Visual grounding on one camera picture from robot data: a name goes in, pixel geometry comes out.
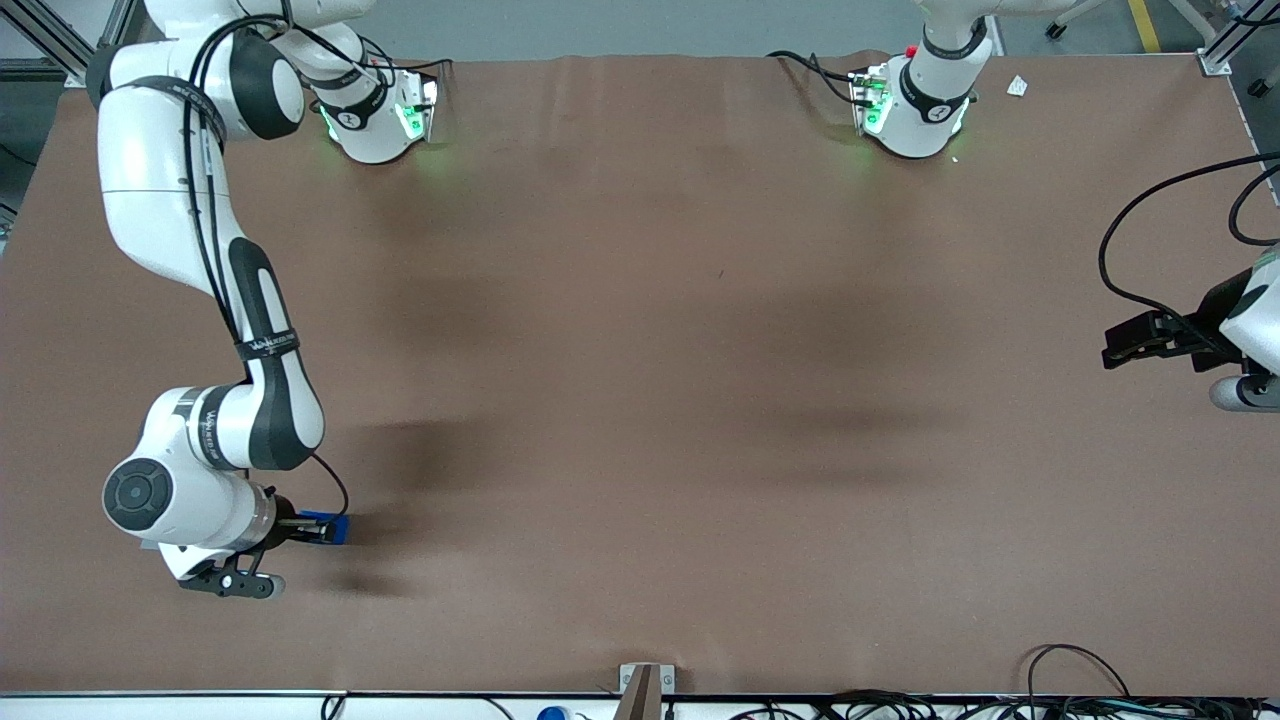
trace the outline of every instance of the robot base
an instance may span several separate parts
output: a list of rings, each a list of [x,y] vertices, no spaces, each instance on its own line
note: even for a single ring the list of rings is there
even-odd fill
[[[936,155],[951,136],[960,132],[960,123],[969,101],[943,122],[929,123],[902,96],[899,78],[906,65],[905,55],[873,65],[867,74],[850,78],[852,97],[872,102],[870,108],[854,105],[854,124],[859,135],[876,138],[886,150],[904,158]]]

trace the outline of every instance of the green led light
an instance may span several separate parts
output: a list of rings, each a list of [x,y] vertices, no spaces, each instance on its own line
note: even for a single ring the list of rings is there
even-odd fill
[[[325,127],[329,128],[329,140],[338,142],[338,131],[333,129],[333,120],[329,119],[329,111],[320,106],[320,117],[324,118]]]
[[[396,104],[396,109],[401,115],[401,124],[404,126],[404,135],[410,140],[417,140],[422,137],[422,113],[417,111],[416,108],[404,108],[401,104]]]

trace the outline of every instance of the blue object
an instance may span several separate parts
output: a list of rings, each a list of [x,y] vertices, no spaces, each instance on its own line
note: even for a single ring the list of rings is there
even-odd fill
[[[541,712],[538,714],[538,720],[573,720],[573,714],[568,711],[567,707],[550,706],[544,707]]]
[[[333,512],[316,512],[315,510],[300,510],[298,518],[307,518],[311,520],[329,520],[330,518],[333,518]],[[333,523],[325,525],[324,534],[316,533],[316,538],[310,542],[315,542],[316,544],[347,544],[347,525],[349,524],[349,521],[351,518],[347,515],[335,519]]]

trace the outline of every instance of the blue block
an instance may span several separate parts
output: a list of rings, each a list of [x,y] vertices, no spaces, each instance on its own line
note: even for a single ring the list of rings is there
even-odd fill
[[[308,518],[312,520],[328,520],[333,518],[333,512],[316,512],[315,510],[300,510],[298,518]],[[317,544],[347,544],[347,527],[351,523],[351,516],[343,515],[333,523],[325,527],[324,537],[316,536],[315,542]]]

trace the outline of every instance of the metal bracket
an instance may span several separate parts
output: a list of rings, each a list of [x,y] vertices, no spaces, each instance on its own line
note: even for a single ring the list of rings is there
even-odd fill
[[[662,680],[662,693],[671,694],[676,692],[676,666],[675,665],[662,665],[652,662],[627,662],[626,665],[618,665],[618,693],[627,692],[627,683],[631,682],[631,676],[635,675],[636,667],[640,665],[658,665],[658,678]]]
[[[1226,77],[1231,74],[1231,63],[1224,60],[1219,65],[1208,61],[1208,54],[1203,47],[1196,50],[1196,60],[1201,64],[1201,73],[1204,77]]]

